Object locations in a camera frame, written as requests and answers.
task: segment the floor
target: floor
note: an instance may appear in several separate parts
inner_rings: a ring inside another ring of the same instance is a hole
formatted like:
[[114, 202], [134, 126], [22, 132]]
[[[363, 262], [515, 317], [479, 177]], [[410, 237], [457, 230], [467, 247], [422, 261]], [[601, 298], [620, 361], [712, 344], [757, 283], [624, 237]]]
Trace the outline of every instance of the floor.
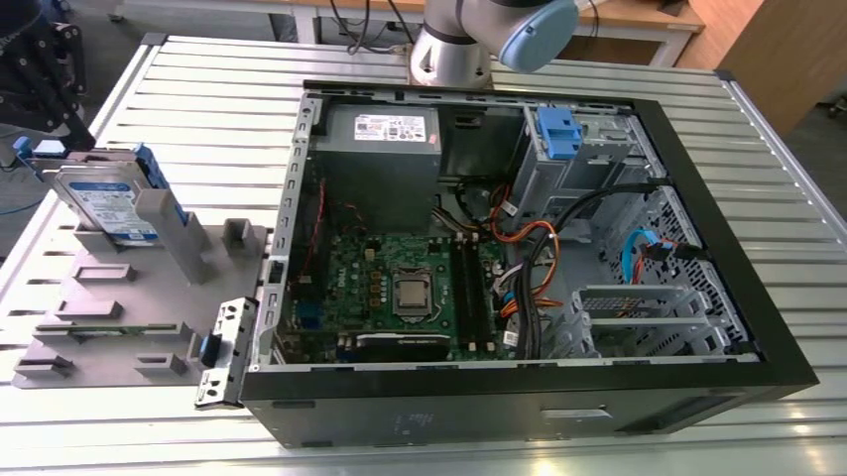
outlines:
[[[234, 38], [242, 40], [273, 40], [275, 30], [286, 41], [295, 39], [293, 22], [285, 17], [254, 13], [209, 12], [185, 9], [127, 8], [127, 21], [121, 24], [109, 22], [106, 13], [111, 12], [117, 0], [71, 0], [75, 8], [71, 21], [85, 32], [86, 62], [90, 95], [85, 101], [86, 118], [90, 120], [109, 95], [113, 85], [133, 57], [146, 32], [171, 35]], [[375, 46], [401, 43], [399, 32], [382, 29]], [[339, 35], [338, 26], [325, 22], [322, 38], [326, 43], [346, 44], [349, 39]], [[0, 164], [9, 163], [11, 144], [21, 133], [0, 126]], [[847, 117], [833, 120], [826, 109], [812, 111], [800, 127], [790, 134], [786, 143], [804, 163], [813, 178], [830, 197], [840, 212], [847, 214], [847, 167], [840, 158], [847, 152]], [[45, 196], [47, 187], [25, 170], [0, 173], [0, 262], [15, 245], [35, 207], [9, 215], [5, 211], [35, 203]]]

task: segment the power supply label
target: power supply label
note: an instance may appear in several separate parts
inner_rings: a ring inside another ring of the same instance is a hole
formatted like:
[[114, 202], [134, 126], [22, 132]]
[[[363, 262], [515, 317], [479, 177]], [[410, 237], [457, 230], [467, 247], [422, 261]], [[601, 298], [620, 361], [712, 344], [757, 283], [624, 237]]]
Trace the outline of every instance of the power supply label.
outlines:
[[94, 217], [103, 231], [119, 240], [155, 240], [154, 226], [135, 213], [135, 192], [127, 183], [73, 181], [78, 205]]
[[426, 142], [426, 121], [423, 116], [357, 116], [355, 140]]

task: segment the aluminum work surface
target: aluminum work surface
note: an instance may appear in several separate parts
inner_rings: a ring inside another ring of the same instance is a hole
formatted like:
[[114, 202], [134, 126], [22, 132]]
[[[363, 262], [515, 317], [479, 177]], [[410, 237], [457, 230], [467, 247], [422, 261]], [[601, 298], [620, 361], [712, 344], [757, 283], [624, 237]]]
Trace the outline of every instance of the aluminum work surface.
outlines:
[[[847, 473], [847, 253], [756, 110], [706, 71], [561, 62], [494, 68], [495, 87], [657, 99], [720, 200], [821, 385], [662, 436], [285, 450], [247, 411], [194, 410], [194, 388], [22, 391], [9, 384], [81, 247], [51, 193], [0, 269], [0, 470], [262, 474]], [[102, 147], [145, 142], [205, 224], [273, 227], [303, 79], [406, 83], [403, 58], [343, 48], [171, 37], [142, 47], [93, 124]]]

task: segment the ram slot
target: ram slot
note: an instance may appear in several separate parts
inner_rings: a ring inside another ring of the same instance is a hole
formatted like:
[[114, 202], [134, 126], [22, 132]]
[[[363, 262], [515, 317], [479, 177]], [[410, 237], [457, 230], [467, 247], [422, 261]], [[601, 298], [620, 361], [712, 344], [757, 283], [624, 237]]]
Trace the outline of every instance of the ram slot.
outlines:
[[467, 306], [471, 315], [474, 341], [479, 350], [486, 349], [491, 341], [491, 326], [489, 324], [489, 307], [486, 305], [485, 272], [479, 261], [477, 243], [466, 243], [463, 249], [465, 278], [467, 279]]
[[467, 347], [475, 342], [474, 321], [467, 301], [467, 275], [465, 273], [465, 244], [455, 240], [450, 244], [450, 280], [453, 283], [453, 305], [459, 344]]

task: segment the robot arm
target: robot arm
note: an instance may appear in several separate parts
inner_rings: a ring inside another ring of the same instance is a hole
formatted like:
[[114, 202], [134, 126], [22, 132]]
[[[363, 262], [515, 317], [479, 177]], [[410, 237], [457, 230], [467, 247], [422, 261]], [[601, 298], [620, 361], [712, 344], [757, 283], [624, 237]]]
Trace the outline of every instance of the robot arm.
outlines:
[[0, 123], [58, 136], [71, 151], [95, 139], [81, 117], [83, 34], [51, 24], [38, 0], [0, 0]]
[[438, 0], [426, 3], [411, 57], [421, 84], [483, 87], [491, 54], [533, 72], [565, 48], [578, 26], [574, 0]]

